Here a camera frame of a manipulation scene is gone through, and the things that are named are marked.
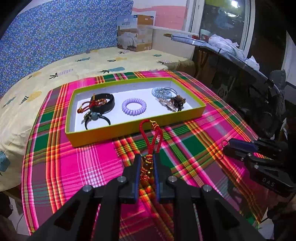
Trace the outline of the yellow pineapple bed sheet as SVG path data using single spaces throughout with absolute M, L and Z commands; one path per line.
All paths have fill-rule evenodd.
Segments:
M 48 92 L 63 84 L 99 75 L 177 70 L 195 75 L 191 59 L 158 50 L 132 52 L 105 48 L 71 56 L 30 72 L 1 98 L 1 191 L 18 186 L 25 147 Z

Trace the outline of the white crumpled cloth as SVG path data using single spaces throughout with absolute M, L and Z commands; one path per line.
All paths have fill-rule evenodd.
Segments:
M 255 58 L 251 56 L 251 58 L 247 59 L 245 57 L 244 52 L 238 48 L 239 45 L 236 42 L 233 43 L 230 39 L 224 39 L 221 36 L 214 34 L 209 38 L 208 43 L 214 47 L 217 47 L 230 53 L 231 55 L 237 57 L 239 60 L 243 61 L 245 64 L 247 64 L 254 70 L 259 71 L 260 66 L 256 62 Z

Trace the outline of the white window frame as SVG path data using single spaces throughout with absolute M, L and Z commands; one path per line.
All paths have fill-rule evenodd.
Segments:
M 255 1 L 187 1 L 184 30 L 201 36 L 213 34 L 238 44 L 248 55 L 255 24 Z

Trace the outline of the grey checked side table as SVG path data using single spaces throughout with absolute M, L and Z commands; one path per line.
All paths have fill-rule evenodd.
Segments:
M 277 94 L 280 94 L 279 88 L 274 84 L 274 82 L 272 80 L 270 80 L 263 73 L 261 73 L 260 70 L 259 71 L 254 70 L 253 68 L 251 68 L 250 66 L 245 64 L 243 61 L 239 60 L 237 57 L 234 57 L 230 53 L 228 53 L 222 49 L 219 49 L 217 47 L 214 47 L 214 46 L 210 45 L 209 43 L 202 41 L 200 39 L 189 37 L 189 35 L 181 36 L 181 35 L 173 35 L 173 34 L 165 33 L 164 36 L 169 37 L 173 41 L 193 45 L 193 46 L 199 47 L 203 50 L 208 50 L 212 53 L 215 53 L 218 56 L 221 56 L 221 57 L 225 58 L 226 60 L 229 60 L 230 62 L 232 62 L 233 64 L 235 64 L 239 68 L 241 68 L 242 70 L 245 70 L 246 72 L 248 72 L 250 75 L 252 75 L 256 79 L 262 79 L 272 89 L 274 89 Z

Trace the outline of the black wide bangle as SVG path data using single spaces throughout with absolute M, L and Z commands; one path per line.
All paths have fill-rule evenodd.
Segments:
M 90 99 L 89 109 L 101 115 L 110 112 L 115 106 L 113 94 L 101 93 L 93 94 Z

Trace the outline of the green rimmed white tray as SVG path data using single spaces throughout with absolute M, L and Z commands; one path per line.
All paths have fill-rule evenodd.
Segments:
M 173 112 L 162 106 L 152 95 L 156 88 L 172 90 L 172 95 L 186 99 L 181 111 Z M 113 94 L 114 108 L 103 115 L 78 113 L 82 103 L 90 101 L 93 94 Z M 144 119 L 156 121 L 159 126 L 167 126 L 199 118 L 206 104 L 181 82 L 172 77 L 143 78 L 107 82 L 73 91 L 66 116 L 65 135 L 73 147 L 81 147 L 108 139 L 126 136 L 139 131 Z

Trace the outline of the brown hair clips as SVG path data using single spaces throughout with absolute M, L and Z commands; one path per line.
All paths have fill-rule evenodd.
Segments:
M 162 106 L 165 106 L 173 112 L 181 111 L 184 108 L 184 104 L 186 103 L 186 99 L 182 98 L 180 95 L 170 99 L 157 98 L 157 100 Z

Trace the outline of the teal cup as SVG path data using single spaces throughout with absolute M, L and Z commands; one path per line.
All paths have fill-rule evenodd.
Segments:
M 200 30 L 200 39 L 202 41 L 208 42 L 209 38 L 211 37 L 211 32 L 205 29 Z

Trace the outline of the pink green plaid cloth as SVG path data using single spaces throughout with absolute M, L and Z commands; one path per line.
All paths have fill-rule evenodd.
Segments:
M 195 78 L 177 71 L 141 71 L 86 78 L 47 94 L 29 135 L 22 170 L 22 201 L 29 232 L 34 232 L 84 185 L 98 187 L 119 176 L 145 154 L 142 135 L 74 148 L 65 134 L 66 113 L 75 89 L 126 79 L 174 78 L 201 99 L 202 117 L 163 128 L 161 162 L 193 186 L 208 184 L 252 225 L 268 206 L 268 190 L 249 178 L 242 162 L 222 155 L 222 142 L 257 139 L 226 102 Z

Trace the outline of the blue floral headboard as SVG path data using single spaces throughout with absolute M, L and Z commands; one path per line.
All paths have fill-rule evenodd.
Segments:
M 63 58 L 117 44 L 118 16 L 133 1 L 49 1 L 16 16 L 1 38 L 1 95 Z

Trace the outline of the bedding product cardboard box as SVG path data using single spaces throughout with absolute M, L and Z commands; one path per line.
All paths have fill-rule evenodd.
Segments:
M 151 50 L 153 24 L 153 16 L 119 16 L 117 18 L 117 47 L 133 52 Z

